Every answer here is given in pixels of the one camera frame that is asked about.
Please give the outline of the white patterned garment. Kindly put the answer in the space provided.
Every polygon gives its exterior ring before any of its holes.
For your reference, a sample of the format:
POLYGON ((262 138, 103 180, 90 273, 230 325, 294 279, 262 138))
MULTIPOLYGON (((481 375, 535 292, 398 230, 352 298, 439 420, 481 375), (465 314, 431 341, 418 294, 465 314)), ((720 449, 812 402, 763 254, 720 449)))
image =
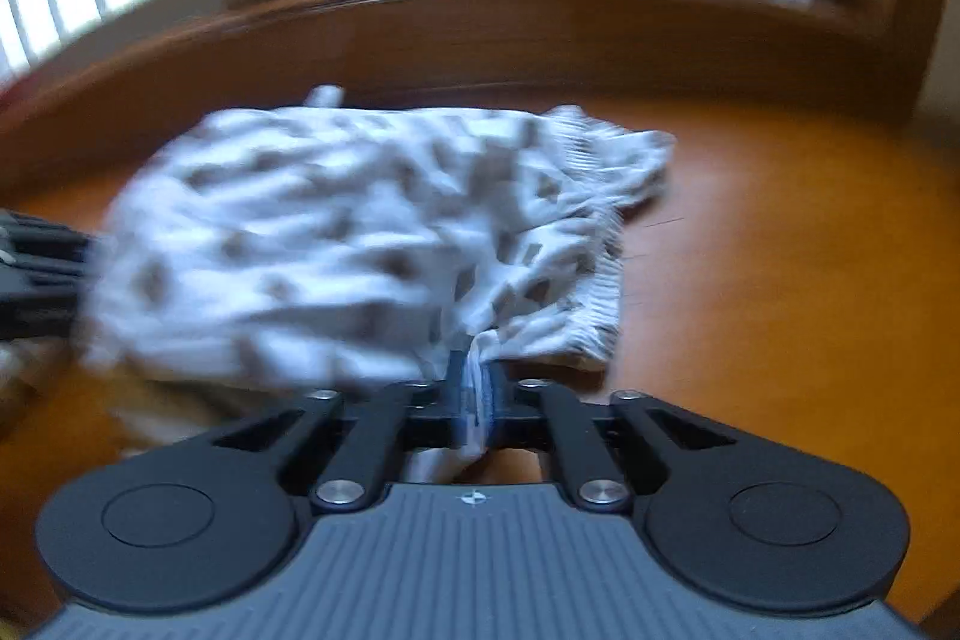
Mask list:
POLYGON ((135 437, 166 445, 275 399, 436 381, 449 357, 602 370, 623 220, 674 138, 576 106, 210 113, 119 191, 75 344, 135 437))

